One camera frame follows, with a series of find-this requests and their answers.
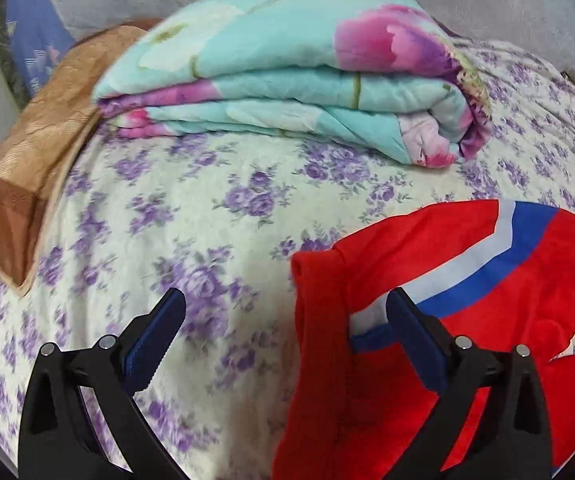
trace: blue gripper pad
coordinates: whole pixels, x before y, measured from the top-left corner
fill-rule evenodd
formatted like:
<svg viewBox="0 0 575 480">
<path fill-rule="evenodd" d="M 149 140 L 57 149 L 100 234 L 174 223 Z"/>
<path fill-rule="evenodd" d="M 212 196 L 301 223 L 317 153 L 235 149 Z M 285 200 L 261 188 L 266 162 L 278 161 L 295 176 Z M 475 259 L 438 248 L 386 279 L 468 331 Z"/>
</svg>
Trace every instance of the blue gripper pad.
<svg viewBox="0 0 575 480">
<path fill-rule="evenodd" d="M 147 316 L 141 336 L 123 359 L 123 387 L 133 396 L 149 386 L 165 353 L 185 320 L 185 296 L 170 288 Z"/>
<path fill-rule="evenodd" d="M 423 385 L 440 395 L 448 383 L 446 355 L 396 290 L 387 296 L 385 313 Z"/>
</svg>

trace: tricolor stripe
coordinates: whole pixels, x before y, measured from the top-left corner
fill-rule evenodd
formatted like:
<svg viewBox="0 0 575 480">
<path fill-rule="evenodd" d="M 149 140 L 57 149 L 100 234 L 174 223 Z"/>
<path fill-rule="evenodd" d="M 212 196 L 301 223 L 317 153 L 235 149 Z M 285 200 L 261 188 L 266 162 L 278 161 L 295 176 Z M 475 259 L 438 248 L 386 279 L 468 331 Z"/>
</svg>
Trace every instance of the tricolor stripe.
<svg viewBox="0 0 575 480">
<path fill-rule="evenodd" d="M 402 285 L 421 312 L 445 317 L 482 299 L 522 264 L 540 243 L 557 213 L 553 207 L 499 200 L 494 232 L 461 254 Z M 385 301 L 389 290 L 349 319 L 355 352 L 385 348 L 395 342 L 388 330 Z"/>
</svg>

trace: fabric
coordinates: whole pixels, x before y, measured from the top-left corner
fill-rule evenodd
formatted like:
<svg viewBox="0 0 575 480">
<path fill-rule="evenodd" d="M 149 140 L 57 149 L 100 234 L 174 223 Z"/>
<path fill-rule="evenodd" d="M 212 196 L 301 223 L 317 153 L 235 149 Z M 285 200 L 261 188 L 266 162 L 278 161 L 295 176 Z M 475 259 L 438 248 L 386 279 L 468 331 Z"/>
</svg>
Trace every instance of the fabric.
<svg viewBox="0 0 575 480">
<path fill-rule="evenodd" d="M 512 201 L 432 205 L 328 251 L 296 253 L 292 274 L 301 365 L 272 478 L 381 480 L 421 428 L 436 395 L 395 338 L 352 352 L 347 335 L 363 343 L 383 327 L 394 335 L 384 297 L 398 286 L 480 348 L 528 345 L 545 378 L 554 466 L 574 452 L 575 387 L 566 383 L 575 383 L 575 357 L 551 359 L 575 332 L 575 215 Z M 445 467 L 464 457 L 486 394 L 477 395 Z"/>
<path fill-rule="evenodd" d="M 50 0 L 7 0 L 6 23 L 14 64 L 34 96 L 75 40 Z"/>
<path fill-rule="evenodd" d="M 94 134 L 45 224 L 34 285 L 18 298 L 0 282 L 0 443 L 13 461 L 40 345 L 91 346 L 174 285 L 186 325 L 138 405 L 192 480 L 266 480 L 298 373 L 290 256 L 436 202 L 503 197 L 575 213 L 575 88 L 509 44 L 458 45 L 490 88 L 494 136 L 440 173 L 311 140 Z M 561 355 L 574 361 L 575 335 Z M 124 464 L 84 394 L 107 455 Z M 570 406 L 573 417 L 575 397 Z"/>
<path fill-rule="evenodd" d="M 200 0 L 129 49 L 94 98 L 123 137 L 331 139 L 434 168 L 490 137 L 485 85 L 414 0 Z M 399 123 L 419 112 L 433 127 Z"/>
<path fill-rule="evenodd" d="M 144 30 L 118 27 L 72 49 L 0 143 L 0 279 L 25 294 L 36 275 L 43 225 L 95 127 L 94 83 Z"/>
</svg>

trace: pink flower print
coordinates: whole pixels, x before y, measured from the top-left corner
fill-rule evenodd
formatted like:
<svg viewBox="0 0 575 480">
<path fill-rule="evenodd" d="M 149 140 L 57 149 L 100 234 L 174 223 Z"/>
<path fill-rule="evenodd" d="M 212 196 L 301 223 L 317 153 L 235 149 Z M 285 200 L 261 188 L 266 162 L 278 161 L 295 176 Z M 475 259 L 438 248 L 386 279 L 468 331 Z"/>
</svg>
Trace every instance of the pink flower print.
<svg viewBox="0 0 575 480">
<path fill-rule="evenodd" d="M 465 110 L 463 111 L 463 114 L 461 115 L 461 118 L 458 121 L 458 126 L 463 131 L 467 131 L 470 124 L 472 124 L 472 121 L 474 121 L 472 111 L 470 110 L 470 107 L 465 107 Z"/>
<path fill-rule="evenodd" d="M 123 139 L 142 139 L 145 137 L 166 137 L 177 134 L 168 130 L 164 124 L 152 123 L 139 128 L 119 128 L 116 131 L 116 135 Z"/>
<path fill-rule="evenodd" d="M 101 99 L 98 107 L 103 117 L 110 118 L 119 113 L 146 106 L 172 106 L 222 99 L 221 92 L 210 79 L 197 79 L 192 83 L 172 85 L 135 95 L 122 95 Z"/>
<path fill-rule="evenodd" d="M 150 115 L 145 108 L 139 108 L 123 115 L 121 126 L 125 128 L 139 128 L 151 124 Z"/>
<path fill-rule="evenodd" d="M 458 159 L 449 151 L 449 140 L 439 135 L 437 120 L 428 113 L 401 115 L 399 124 L 403 142 L 414 164 L 445 168 Z"/>
<path fill-rule="evenodd" d="M 402 6 L 381 6 L 345 20 L 334 34 L 339 68 L 356 72 L 410 72 L 445 76 L 459 69 L 447 48 L 421 29 L 429 18 Z"/>
<path fill-rule="evenodd" d="M 491 137 L 491 130 L 487 124 L 472 123 L 467 133 L 459 142 L 461 153 L 465 160 L 470 160 Z"/>
</svg>

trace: floral quilt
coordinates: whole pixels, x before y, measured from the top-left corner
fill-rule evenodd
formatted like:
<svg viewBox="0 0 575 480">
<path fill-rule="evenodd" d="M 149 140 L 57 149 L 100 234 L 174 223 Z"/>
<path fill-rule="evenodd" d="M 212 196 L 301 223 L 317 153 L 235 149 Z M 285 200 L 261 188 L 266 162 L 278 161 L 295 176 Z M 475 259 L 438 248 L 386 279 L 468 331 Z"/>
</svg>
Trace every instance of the floral quilt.
<svg viewBox="0 0 575 480">
<path fill-rule="evenodd" d="M 187 319 L 138 405 L 192 480 L 267 479 L 298 369 L 292 254 L 434 202 L 505 197 L 575 213 L 575 87 L 510 44 L 457 44 L 487 85 L 493 137 L 445 170 L 309 139 L 101 128 L 66 183 L 33 288 L 19 299 L 0 282 L 0 445 L 12 460 L 40 345 L 120 333 L 173 285 Z"/>
<path fill-rule="evenodd" d="M 485 85 L 415 0 L 199 0 L 94 88 L 119 136 L 333 139 L 442 168 L 490 138 Z"/>
</svg>

